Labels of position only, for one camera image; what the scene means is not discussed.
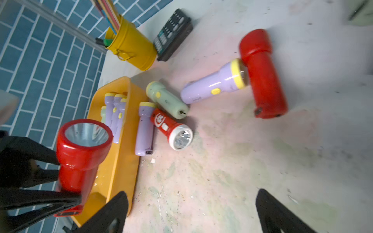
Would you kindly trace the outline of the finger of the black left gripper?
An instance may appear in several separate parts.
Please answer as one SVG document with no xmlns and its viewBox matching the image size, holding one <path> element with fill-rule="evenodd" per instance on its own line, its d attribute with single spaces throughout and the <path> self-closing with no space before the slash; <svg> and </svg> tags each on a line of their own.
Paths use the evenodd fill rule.
<svg viewBox="0 0 373 233">
<path fill-rule="evenodd" d="M 59 166 L 56 152 L 27 138 L 1 138 L 1 186 L 36 186 L 58 180 L 59 170 L 42 169 L 37 161 Z"/>
<path fill-rule="evenodd" d="M 1 232 L 18 233 L 35 223 L 81 204 L 80 194 L 1 188 Z"/>
</svg>

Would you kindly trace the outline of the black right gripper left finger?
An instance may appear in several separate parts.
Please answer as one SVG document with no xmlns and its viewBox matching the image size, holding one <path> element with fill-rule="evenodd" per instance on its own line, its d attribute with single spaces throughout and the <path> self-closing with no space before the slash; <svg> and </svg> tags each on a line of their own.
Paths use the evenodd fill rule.
<svg viewBox="0 0 373 233">
<path fill-rule="evenodd" d="M 92 218 L 70 233 L 122 233 L 128 212 L 128 197 L 119 192 L 101 208 Z"/>
</svg>

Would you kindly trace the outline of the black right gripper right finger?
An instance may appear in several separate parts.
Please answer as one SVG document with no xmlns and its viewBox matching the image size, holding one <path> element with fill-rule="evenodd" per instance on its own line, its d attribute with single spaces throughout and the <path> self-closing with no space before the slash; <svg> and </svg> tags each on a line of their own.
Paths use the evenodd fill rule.
<svg viewBox="0 0 373 233">
<path fill-rule="evenodd" d="M 259 189 L 255 205 L 264 233 L 316 233 L 265 189 Z"/>
</svg>

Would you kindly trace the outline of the plain red flashlight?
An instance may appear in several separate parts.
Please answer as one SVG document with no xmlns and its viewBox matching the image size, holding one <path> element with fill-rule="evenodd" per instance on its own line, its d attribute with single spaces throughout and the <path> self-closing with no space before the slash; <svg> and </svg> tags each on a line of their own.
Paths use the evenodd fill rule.
<svg viewBox="0 0 373 233">
<path fill-rule="evenodd" d="M 249 32 L 239 44 L 241 60 L 248 69 L 256 104 L 256 118 L 270 119 L 288 112 L 286 97 L 273 64 L 272 44 L 264 29 Z"/>
<path fill-rule="evenodd" d="M 113 133 L 104 123 L 77 119 L 64 124 L 57 135 L 56 157 L 61 191 L 77 193 L 81 203 L 55 217 L 82 213 L 94 185 L 98 167 L 106 159 L 113 142 Z"/>
</svg>

